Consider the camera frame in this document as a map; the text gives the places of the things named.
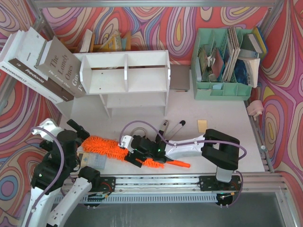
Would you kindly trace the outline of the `orange microfiber duster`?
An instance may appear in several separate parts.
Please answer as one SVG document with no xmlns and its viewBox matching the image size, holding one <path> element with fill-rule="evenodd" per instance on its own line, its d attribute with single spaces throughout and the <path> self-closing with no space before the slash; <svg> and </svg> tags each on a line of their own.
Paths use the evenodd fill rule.
<svg viewBox="0 0 303 227">
<path fill-rule="evenodd" d="M 120 161 L 126 161 L 125 157 L 128 154 L 128 150 L 119 147 L 118 142 L 115 140 L 104 139 L 99 136 L 89 136 L 81 145 L 84 152 L 88 153 L 98 153 L 100 155 L 105 155 L 111 159 L 117 159 Z M 164 164 L 153 161 L 151 158 L 145 161 L 140 161 L 135 158 L 135 161 L 139 162 L 139 167 L 147 166 L 150 168 L 164 168 Z M 190 168 L 189 163 L 182 161 L 169 161 L 168 164 L 175 165 L 179 167 Z"/>
</svg>

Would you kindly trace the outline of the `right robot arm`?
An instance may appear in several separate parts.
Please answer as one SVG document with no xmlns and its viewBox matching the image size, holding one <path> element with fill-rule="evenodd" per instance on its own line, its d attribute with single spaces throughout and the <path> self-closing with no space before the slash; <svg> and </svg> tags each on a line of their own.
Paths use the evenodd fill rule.
<svg viewBox="0 0 303 227">
<path fill-rule="evenodd" d="M 184 157 L 202 156 L 216 165 L 216 180 L 229 183 L 232 173 L 238 169 L 240 141 L 214 129 L 191 140 L 160 140 L 154 142 L 139 135 L 124 135 L 120 147 L 127 149 L 125 161 L 141 167 L 144 161 L 157 164 L 170 163 L 181 166 L 178 161 Z"/>
</svg>

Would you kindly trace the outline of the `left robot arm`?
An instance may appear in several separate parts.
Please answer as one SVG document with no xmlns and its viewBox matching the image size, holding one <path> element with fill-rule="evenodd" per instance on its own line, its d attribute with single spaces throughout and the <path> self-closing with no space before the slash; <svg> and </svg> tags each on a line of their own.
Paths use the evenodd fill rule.
<svg viewBox="0 0 303 227">
<path fill-rule="evenodd" d="M 77 149 L 90 134 L 70 119 L 72 130 L 62 129 L 50 118 L 31 128 L 44 140 L 40 147 L 47 150 L 41 163 L 34 168 L 29 205 L 22 223 L 24 227 L 62 227 L 81 198 L 101 185 L 100 172 L 92 167 L 82 168 L 72 188 L 54 208 L 56 195 L 64 181 L 80 164 Z"/>
</svg>

